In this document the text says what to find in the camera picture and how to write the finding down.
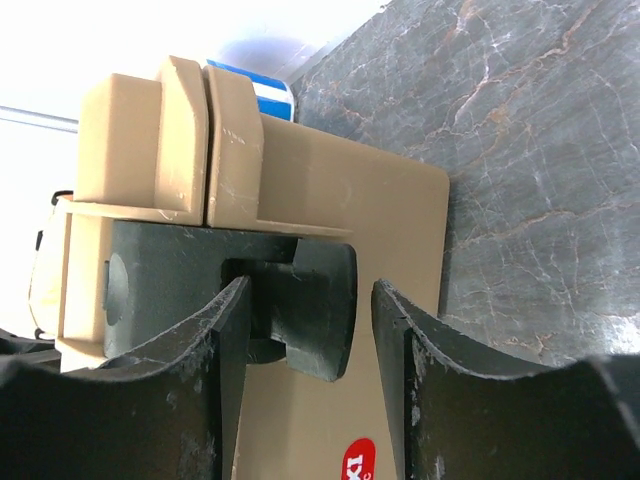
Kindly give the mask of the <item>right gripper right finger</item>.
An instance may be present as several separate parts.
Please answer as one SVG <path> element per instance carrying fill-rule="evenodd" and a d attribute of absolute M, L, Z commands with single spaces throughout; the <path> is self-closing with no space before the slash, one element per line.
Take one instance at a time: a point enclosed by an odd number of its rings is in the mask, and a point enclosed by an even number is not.
<path fill-rule="evenodd" d="M 478 342 L 390 282 L 372 328 L 400 479 L 635 479 L 639 358 L 562 367 Z"/>

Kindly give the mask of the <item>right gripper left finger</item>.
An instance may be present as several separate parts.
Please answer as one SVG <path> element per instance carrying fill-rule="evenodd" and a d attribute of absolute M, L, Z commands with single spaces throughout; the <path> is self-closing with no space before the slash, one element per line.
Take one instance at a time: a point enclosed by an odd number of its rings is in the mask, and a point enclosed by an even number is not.
<path fill-rule="evenodd" d="M 250 281 L 95 369 L 1 360 L 5 479 L 228 479 L 250 336 Z"/>

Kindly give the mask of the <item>tan plastic toolbox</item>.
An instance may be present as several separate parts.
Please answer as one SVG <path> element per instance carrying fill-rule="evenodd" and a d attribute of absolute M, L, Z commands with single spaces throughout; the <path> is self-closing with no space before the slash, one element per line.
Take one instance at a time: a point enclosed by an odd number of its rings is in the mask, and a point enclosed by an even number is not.
<path fill-rule="evenodd" d="M 446 172 L 260 112 L 251 81 L 177 57 L 83 99 L 56 346 L 95 369 L 250 281 L 228 479 L 395 475 L 371 290 L 436 312 Z"/>

